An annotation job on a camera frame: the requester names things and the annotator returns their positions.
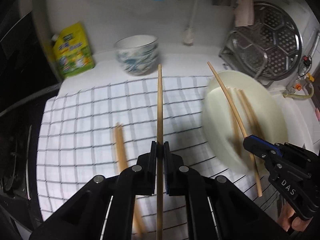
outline orange valve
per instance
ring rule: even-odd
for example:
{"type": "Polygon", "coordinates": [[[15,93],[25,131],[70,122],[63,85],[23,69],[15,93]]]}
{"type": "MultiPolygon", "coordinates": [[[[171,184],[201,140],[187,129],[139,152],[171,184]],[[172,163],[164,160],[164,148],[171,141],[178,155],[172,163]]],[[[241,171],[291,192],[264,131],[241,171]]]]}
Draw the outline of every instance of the orange valve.
{"type": "Polygon", "coordinates": [[[302,86],[299,83],[297,83],[295,84],[294,89],[300,91],[302,89],[302,86]]]}
{"type": "Polygon", "coordinates": [[[306,76],[311,82],[315,81],[315,78],[309,72],[306,74],[306,76]]]}

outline cloth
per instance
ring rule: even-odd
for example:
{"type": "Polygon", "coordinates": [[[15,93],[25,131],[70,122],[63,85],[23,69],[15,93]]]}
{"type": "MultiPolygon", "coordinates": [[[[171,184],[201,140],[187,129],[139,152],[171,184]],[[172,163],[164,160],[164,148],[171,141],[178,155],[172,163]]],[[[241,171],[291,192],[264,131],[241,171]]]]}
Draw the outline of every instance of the cloth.
{"type": "Polygon", "coordinates": [[[253,0],[237,0],[234,10],[235,27],[249,26],[254,23],[253,0]]]}
{"type": "MultiPolygon", "coordinates": [[[[202,134],[201,109],[211,77],[163,77],[164,141],[184,164],[214,178],[224,175],[270,214],[278,192],[261,178],[263,197],[257,198],[254,177],[236,174],[212,153],[202,134]]],[[[112,128],[123,124],[128,165],[150,151],[156,140],[157,78],[108,84],[47,101],[39,135],[37,187],[46,220],[94,175],[119,174],[112,128]]],[[[156,196],[137,196],[149,232],[156,238],[156,196]]],[[[164,195],[167,239],[188,238],[185,199],[164,195]]]]}

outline ceramic bowl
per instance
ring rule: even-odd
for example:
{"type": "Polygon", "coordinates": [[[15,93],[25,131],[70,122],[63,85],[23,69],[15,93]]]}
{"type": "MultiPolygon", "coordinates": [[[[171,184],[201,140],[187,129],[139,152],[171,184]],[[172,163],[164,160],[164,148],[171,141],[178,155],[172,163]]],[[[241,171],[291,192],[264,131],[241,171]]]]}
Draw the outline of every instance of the ceramic bowl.
{"type": "Polygon", "coordinates": [[[121,67],[134,75],[148,71],[158,58],[157,40],[153,35],[135,35],[119,40],[115,46],[121,67]]]}
{"type": "MultiPolygon", "coordinates": [[[[274,143],[288,141],[288,132],[284,115],[270,93],[252,77],[238,71],[227,70],[219,73],[226,87],[231,88],[231,96],[241,116],[247,133],[253,133],[242,104],[236,94],[236,89],[242,89],[246,94],[256,116],[265,139],[274,143]]],[[[252,163],[249,153],[243,148],[243,137],[238,128],[236,139],[230,105],[220,88],[217,80],[213,78],[207,88],[203,102],[202,125],[212,152],[232,171],[240,174],[252,172],[252,163]],[[241,152],[235,150],[237,141],[241,143],[241,152]]],[[[260,175],[268,174],[264,161],[257,158],[260,175]]]]}

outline white plate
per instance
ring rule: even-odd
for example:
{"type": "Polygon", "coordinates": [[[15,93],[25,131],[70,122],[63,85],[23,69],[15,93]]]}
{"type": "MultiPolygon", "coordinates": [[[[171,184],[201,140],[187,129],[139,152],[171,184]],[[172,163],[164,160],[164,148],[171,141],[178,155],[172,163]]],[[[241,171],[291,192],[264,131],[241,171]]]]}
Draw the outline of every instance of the white plate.
{"type": "MultiPolygon", "coordinates": [[[[220,72],[219,76],[226,87],[232,88],[233,101],[248,134],[252,134],[252,131],[233,88],[242,89],[246,94],[268,142],[274,144],[288,141],[282,111],[260,83],[246,74],[233,70],[220,72]]],[[[243,146],[240,156],[235,151],[230,105],[215,78],[208,85],[203,104],[202,122],[208,143],[219,160],[234,172],[242,174],[251,172],[252,164],[249,153],[243,146]]],[[[243,136],[240,129],[239,135],[242,145],[243,136]]],[[[260,158],[256,160],[260,175],[266,174],[264,161],[260,158]]]]}

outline yellow hose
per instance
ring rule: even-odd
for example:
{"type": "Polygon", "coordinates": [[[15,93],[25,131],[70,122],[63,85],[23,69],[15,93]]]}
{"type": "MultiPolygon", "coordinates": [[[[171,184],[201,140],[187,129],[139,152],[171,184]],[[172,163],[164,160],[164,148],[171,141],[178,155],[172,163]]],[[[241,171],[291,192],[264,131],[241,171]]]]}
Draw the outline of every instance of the yellow hose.
{"type": "Polygon", "coordinates": [[[313,96],[315,92],[315,89],[313,86],[311,87],[311,93],[309,95],[296,95],[296,94],[289,94],[289,95],[283,95],[285,98],[300,98],[300,99],[308,99],[313,96]]]}

